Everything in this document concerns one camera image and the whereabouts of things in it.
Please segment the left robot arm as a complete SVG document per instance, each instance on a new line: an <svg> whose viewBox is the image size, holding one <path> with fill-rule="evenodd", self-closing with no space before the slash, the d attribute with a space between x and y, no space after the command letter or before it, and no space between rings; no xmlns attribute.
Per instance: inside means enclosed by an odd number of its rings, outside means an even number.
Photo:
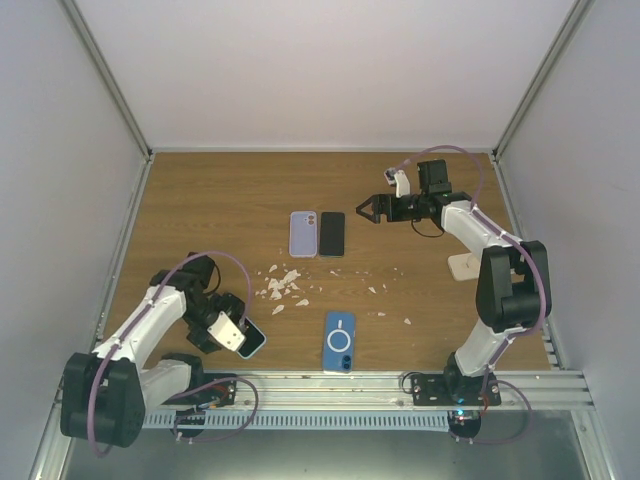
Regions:
<svg viewBox="0 0 640 480"><path fill-rule="evenodd" d="M139 436L145 415L169 402L200 404L206 382L201 360L169 354L155 367L145 364L179 320L204 353L237 352L247 341L248 300L207 292L216 268L214 252L191 253L170 270L158 272L143 300L124 323L89 353L75 353L63 371L60 430L87 440L102 458Z"/></svg>

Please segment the phone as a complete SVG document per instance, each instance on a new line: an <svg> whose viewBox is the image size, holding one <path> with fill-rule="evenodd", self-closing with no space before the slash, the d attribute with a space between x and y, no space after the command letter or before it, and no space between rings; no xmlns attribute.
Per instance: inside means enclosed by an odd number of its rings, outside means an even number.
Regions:
<svg viewBox="0 0 640 480"><path fill-rule="evenodd" d="M243 359L249 359L266 344L267 337L250 318L245 319L243 334L245 340L237 354Z"/></svg>

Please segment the lavender phone case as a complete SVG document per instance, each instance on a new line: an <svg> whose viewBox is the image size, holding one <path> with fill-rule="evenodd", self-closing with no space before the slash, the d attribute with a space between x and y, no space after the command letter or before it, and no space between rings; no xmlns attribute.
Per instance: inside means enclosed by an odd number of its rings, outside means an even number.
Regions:
<svg viewBox="0 0 640 480"><path fill-rule="evenodd" d="M289 255L313 258L318 253L318 218L314 211L294 211L289 219Z"/></svg>

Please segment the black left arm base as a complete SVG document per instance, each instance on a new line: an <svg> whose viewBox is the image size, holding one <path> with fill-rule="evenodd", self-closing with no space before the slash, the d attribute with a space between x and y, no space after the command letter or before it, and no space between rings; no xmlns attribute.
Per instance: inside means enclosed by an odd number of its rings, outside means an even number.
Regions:
<svg viewBox="0 0 640 480"><path fill-rule="evenodd" d="M214 406L223 407L233 405L237 387L237 375L233 373L205 373L202 384L216 381L216 384L197 393L192 393L181 398L169 399L164 405L180 406Z"/></svg>

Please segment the dark green smartphone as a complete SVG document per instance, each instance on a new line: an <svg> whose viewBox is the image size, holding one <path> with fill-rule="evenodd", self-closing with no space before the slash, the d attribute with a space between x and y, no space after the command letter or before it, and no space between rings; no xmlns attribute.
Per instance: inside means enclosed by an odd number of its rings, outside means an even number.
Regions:
<svg viewBox="0 0 640 480"><path fill-rule="evenodd" d="M322 257L344 255L345 220L343 212L323 212L320 215L319 254Z"/></svg>

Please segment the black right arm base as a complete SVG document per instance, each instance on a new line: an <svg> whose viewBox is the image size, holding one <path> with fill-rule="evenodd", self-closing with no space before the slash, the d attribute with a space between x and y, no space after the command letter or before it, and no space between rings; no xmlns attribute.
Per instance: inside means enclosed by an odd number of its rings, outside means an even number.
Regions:
<svg viewBox="0 0 640 480"><path fill-rule="evenodd" d="M444 373L412 372L409 391L415 406L430 407L482 407L499 406L500 390L484 386L484 377L456 377L449 379Z"/></svg>

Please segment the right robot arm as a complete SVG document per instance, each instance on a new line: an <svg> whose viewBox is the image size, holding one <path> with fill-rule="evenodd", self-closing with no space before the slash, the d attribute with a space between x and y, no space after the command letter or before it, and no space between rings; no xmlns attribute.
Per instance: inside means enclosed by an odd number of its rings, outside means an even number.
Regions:
<svg viewBox="0 0 640 480"><path fill-rule="evenodd" d="M374 224L428 219L455 237L479 261L475 305L478 320L443 371L443 393L464 405L487 388L495 364L517 337L531 335L551 306L548 256L539 241L510 235L478 208L472 197L453 190L446 161L417 165L420 191L411 192L402 168L385 172L393 194L375 194L356 207Z"/></svg>

